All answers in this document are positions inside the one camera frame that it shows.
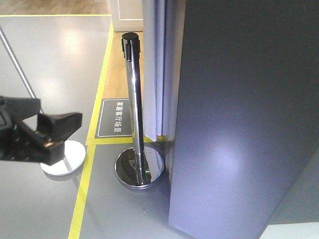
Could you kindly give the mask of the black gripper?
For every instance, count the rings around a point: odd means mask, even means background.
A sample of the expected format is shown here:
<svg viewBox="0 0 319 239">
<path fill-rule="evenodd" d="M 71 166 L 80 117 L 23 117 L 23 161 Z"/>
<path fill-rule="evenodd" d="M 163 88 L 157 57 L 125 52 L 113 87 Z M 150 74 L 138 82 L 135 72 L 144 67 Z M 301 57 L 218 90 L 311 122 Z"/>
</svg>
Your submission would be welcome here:
<svg viewBox="0 0 319 239">
<path fill-rule="evenodd" d="M 0 159 L 53 165 L 64 157 L 65 143 L 82 126 L 82 113 L 40 113 L 38 98 L 0 98 Z M 37 115 L 32 130 L 24 119 Z"/>
</svg>

